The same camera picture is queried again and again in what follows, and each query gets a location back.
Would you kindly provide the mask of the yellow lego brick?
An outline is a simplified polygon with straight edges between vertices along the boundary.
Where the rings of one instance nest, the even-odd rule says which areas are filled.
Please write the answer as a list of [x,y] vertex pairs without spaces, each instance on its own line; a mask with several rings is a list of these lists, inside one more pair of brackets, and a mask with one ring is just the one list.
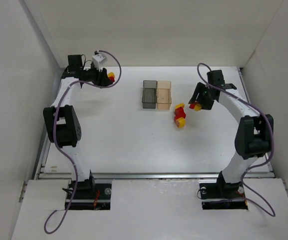
[[194,111],[198,112],[202,109],[202,106],[199,103],[196,103],[194,106]]
[[115,77],[115,74],[114,74],[113,72],[110,72],[110,73],[108,74],[108,76],[109,76],[109,77]]

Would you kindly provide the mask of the red curved lego brick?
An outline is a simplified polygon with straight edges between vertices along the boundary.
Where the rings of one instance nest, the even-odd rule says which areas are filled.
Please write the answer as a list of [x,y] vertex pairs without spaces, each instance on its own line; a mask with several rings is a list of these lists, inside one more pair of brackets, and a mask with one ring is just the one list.
[[190,109],[194,109],[195,106],[196,106],[196,104],[195,104],[195,103],[192,103],[192,104],[189,105],[189,108],[190,108]]

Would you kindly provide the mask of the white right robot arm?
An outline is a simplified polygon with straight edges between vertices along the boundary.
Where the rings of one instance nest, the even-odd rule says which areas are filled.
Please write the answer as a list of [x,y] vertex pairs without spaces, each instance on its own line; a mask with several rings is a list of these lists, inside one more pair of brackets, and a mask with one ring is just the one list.
[[222,170],[216,183],[206,183],[207,198],[235,198],[242,188],[244,172],[258,159],[272,150],[274,119],[262,115],[238,92],[235,85],[226,83],[221,70],[207,73],[207,83],[198,83],[189,101],[195,111],[211,110],[214,102],[220,103],[234,117],[238,129],[234,140],[235,153]]

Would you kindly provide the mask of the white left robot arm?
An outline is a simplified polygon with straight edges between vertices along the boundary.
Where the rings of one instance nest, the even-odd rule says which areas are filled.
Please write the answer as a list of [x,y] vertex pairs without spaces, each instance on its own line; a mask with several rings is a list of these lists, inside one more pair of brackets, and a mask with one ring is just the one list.
[[97,88],[107,88],[115,82],[106,68],[67,67],[61,76],[59,92],[51,106],[43,109],[43,118],[48,138],[57,150],[65,156],[72,172],[73,192],[95,192],[95,182],[91,170],[86,166],[79,150],[81,125],[74,109],[74,102],[84,84]]

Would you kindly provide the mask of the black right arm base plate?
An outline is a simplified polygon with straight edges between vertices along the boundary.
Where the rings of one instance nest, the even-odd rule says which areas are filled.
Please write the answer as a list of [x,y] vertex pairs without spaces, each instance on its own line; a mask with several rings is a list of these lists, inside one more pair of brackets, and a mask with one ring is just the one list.
[[245,191],[241,182],[220,185],[217,182],[199,183],[203,210],[247,210]]

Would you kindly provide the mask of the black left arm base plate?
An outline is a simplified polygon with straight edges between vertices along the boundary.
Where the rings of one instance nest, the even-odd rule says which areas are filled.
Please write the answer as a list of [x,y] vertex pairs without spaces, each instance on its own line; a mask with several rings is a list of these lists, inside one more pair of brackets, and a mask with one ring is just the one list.
[[78,185],[69,210],[110,210],[111,194],[111,183],[97,183],[94,186],[86,185],[85,187]]

